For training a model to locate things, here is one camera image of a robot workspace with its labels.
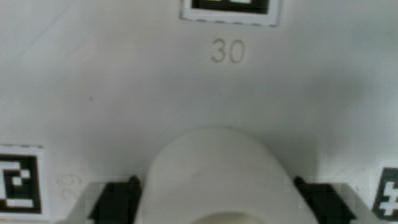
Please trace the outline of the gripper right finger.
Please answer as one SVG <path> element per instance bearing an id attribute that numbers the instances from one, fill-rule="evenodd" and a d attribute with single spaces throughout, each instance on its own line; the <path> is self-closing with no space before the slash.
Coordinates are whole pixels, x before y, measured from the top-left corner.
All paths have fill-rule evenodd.
<path id="1" fill-rule="evenodd" d="M 314 183 L 292 178 L 317 224 L 385 224 L 346 183 Z"/>

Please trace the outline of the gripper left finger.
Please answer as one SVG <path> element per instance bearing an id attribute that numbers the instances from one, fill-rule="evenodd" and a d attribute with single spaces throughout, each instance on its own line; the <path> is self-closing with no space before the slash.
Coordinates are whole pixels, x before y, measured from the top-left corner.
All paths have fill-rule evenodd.
<path id="1" fill-rule="evenodd" d="M 136 176 L 122 182 L 108 182 L 92 206 L 76 209 L 56 224 L 132 224 L 140 196 L 141 184 Z"/>

